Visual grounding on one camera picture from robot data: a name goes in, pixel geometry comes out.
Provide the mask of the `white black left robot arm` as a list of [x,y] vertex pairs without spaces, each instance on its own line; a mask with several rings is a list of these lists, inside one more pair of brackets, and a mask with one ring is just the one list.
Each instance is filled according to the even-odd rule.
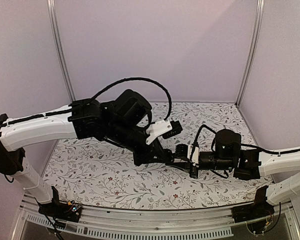
[[160,136],[173,129],[167,119],[140,127],[152,107],[139,93],[125,90],[117,99],[100,103],[83,99],[52,112],[13,119],[0,115],[0,173],[12,176],[53,216],[64,213],[57,190],[46,184],[26,158],[25,147],[60,139],[95,138],[133,153],[136,166],[170,163],[173,154],[162,147]]

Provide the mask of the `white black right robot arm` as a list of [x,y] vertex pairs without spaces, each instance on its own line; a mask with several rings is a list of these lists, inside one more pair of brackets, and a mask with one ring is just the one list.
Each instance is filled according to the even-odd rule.
[[234,178],[243,181],[297,171],[279,183],[256,191],[254,203],[248,208],[252,218],[264,214],[268,204],[274,206],[300,195],[300,147],[267,150],[243,144],[242,136],[229,129],[215,132],[210,151],[200,151],[198,140],[196,136],[191,145],[177,145],[174,157],[178,162],[170,162],[169,166],[188,173],[191,178],[197,178],[200,170],[209,170],[223,171],[225,177],[233,172]]

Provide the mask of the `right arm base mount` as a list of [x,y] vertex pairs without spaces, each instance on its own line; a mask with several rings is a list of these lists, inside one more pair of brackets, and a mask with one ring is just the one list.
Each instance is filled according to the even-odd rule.
[[275,213],[274,206],[267,202],[267,189],[267,185],[257,189],[252,203],[231,208],[231,216],[235,223],[262,218]]

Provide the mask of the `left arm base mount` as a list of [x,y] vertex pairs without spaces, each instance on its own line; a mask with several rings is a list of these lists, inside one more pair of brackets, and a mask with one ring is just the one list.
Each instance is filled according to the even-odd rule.
[[52,186],[52,199],[48,203],[38,203],[39,213],[52,217],[54,219],[60,219],[78,223],[82,214],[83,205],[74,200],[68,202],[61,202],[59,199],[58,190]]

